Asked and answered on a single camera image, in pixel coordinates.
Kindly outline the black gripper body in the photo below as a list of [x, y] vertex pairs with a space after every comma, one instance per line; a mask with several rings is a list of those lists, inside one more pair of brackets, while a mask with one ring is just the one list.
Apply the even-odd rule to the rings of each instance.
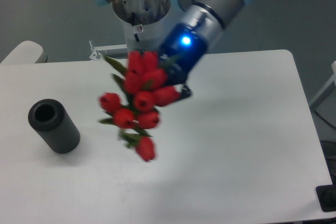
[[207, 51], [207, 43], [186, 24], [177, 24], [159, 46], [160, 56], [177, 60], [167, 68], [167, 85], [183, 84], [189, 72]]

